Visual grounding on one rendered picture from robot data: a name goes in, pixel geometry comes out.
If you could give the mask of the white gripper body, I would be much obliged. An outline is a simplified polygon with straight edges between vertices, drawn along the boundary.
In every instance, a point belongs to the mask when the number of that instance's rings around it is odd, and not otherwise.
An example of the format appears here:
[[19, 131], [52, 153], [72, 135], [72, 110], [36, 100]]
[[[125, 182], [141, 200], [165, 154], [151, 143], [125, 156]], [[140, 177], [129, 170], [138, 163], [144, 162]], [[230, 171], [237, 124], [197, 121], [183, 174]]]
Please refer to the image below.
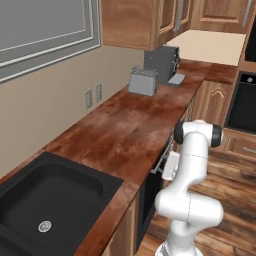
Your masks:
[[177, 152], [171, 151], [169, 153], [162, 174], [164, 180], [172, 181], [175, 178], [179, 165], [179, 157], [180, 154]]

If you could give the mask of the black dishwasher door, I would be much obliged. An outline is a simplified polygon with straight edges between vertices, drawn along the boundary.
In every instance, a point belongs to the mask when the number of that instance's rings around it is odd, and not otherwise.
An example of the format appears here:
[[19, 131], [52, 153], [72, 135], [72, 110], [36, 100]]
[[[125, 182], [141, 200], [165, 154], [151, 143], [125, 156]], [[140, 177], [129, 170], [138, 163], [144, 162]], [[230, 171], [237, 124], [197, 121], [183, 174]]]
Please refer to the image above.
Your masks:
[[137, 240], [136, 248], [138, 249], [143, 237], [148, 229], [148, 226], [151, 222], [151, 219], [155, 213], [154, 200], [157, 193], [162, 188], [162, 173], [158, 171], [156, 174], [151, 173], [151, 169], [146, 176], [145, 181], [143, 182], [140, 188], [140, 197], [139, 197], [139, 208], [138, 208], [138, 224], [137, 224]]

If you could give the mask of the wooden drawer under oven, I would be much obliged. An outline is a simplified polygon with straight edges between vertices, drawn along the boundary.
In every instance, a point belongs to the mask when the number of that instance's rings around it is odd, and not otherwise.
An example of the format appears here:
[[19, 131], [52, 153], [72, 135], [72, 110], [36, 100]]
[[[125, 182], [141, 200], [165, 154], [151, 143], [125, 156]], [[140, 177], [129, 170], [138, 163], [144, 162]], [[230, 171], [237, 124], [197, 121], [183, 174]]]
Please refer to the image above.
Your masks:
[[221, 145], [213, 151], [256, 162], [256, 135], [224, 128]]

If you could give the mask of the wooden base cupboards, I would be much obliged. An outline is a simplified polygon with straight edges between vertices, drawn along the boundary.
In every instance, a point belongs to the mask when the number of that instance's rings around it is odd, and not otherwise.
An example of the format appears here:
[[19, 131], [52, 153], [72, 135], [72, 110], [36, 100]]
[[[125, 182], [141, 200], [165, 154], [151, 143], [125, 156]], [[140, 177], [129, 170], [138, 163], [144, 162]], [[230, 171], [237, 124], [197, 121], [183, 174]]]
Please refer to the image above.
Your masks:
[[223, 126], [232, 92], [231, 84], [203, 81], [183, 114], [182, 120], [200, 119]]

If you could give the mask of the wooden cupboard under sink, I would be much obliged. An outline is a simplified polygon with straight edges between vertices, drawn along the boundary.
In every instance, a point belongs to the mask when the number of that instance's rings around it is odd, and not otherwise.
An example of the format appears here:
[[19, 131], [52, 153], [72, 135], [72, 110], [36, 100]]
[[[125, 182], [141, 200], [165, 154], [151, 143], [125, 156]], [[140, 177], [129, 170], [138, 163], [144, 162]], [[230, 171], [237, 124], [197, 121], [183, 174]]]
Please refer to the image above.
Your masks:
[[136, 196], [101, 256], [136, 254], [139, 197]]

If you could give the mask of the grey toaster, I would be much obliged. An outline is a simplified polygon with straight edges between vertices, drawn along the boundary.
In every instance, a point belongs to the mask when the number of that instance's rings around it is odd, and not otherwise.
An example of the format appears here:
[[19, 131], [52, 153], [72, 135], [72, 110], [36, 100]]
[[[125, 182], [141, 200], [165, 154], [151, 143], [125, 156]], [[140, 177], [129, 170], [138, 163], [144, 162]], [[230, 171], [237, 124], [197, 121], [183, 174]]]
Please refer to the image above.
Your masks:
[[145, 69], [140, 66], [132, 68], [128, 91], [146, 96], [157, 92], [158, 72], [156, 69]]

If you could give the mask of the dark grey coffee machine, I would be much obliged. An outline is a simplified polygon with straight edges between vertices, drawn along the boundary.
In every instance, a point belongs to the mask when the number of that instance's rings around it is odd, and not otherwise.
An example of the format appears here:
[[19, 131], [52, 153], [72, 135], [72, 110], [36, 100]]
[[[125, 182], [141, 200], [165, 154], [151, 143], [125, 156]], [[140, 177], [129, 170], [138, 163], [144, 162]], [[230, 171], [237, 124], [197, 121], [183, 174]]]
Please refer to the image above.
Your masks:
[[178, 87], [184, 81], [185, 76], [176, 73], [179, 64], [178, 47], [163, 45], [154, 51], [144, 52], [144, 67], [157, 70], [158, 83], [161, 85]]

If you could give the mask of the black kitchen sink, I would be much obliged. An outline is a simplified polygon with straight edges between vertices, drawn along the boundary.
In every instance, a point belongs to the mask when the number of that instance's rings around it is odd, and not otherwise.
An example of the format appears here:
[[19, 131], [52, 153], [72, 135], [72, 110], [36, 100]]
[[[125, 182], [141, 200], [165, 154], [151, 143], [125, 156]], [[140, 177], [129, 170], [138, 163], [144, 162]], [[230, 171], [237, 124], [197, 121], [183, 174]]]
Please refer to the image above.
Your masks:
[[73, 256], [122, 183], [42, 153], [0, 185], [0, 256]]

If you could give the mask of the black built-in microwave oven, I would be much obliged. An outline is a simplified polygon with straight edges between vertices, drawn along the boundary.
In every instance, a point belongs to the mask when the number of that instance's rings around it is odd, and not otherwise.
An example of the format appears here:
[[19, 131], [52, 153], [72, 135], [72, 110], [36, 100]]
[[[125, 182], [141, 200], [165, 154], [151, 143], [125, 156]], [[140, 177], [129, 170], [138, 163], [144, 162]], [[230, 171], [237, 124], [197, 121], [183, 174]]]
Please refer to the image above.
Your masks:
[[256, 62], [256, 30], [253, 30], [250, 34], [245, 51], [245, 60]]

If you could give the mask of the grey framed window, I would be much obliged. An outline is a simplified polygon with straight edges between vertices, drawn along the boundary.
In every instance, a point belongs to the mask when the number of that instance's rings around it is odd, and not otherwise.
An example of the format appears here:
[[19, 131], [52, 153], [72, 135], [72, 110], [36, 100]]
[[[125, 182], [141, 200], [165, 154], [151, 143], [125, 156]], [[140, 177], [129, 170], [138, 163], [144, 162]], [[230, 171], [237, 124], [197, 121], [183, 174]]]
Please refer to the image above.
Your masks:
[[99, 0], [0, 0], [0, 83], [100, 45]]

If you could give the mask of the grey wall socket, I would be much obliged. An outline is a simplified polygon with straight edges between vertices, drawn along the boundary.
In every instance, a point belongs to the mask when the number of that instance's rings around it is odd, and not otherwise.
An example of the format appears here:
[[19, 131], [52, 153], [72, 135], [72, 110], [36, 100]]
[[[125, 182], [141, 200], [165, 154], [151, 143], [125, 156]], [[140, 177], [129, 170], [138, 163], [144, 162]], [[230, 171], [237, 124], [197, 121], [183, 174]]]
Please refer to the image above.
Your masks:
[[96, 102], [100, 102], [103, 98], [103, 94], [102, 94], [102, 84], [99, 83], [95, 86], [96, 88]]
[[92, 89], [85, 92], [86, 108], [90, 109], [93, 106]]

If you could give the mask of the wooden wall cupboards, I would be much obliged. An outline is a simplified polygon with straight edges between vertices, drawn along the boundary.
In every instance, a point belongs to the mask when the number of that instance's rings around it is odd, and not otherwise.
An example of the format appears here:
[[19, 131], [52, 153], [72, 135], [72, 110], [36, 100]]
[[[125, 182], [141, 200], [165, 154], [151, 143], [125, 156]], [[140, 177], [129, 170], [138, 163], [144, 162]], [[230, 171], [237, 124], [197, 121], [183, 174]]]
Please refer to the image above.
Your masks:
[[188, 30], [245, 34], [256, 0], [102, 0], [103, 43], [154, 50]]

